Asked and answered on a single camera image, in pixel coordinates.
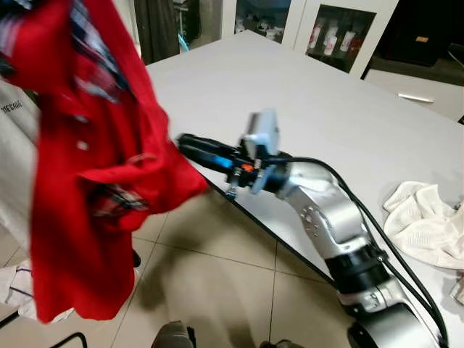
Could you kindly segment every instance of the red plaid shirt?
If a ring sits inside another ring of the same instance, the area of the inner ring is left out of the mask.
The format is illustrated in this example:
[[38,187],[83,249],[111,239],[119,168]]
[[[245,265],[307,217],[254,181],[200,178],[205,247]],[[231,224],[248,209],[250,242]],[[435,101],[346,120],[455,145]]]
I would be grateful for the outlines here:
[[74,307],[110,319],[133,288],[131,231],[206,183],[167,137],[111,0],[34,2],[0,16],[0,65],[9,82],[39,93],[30,248],[38,317]]

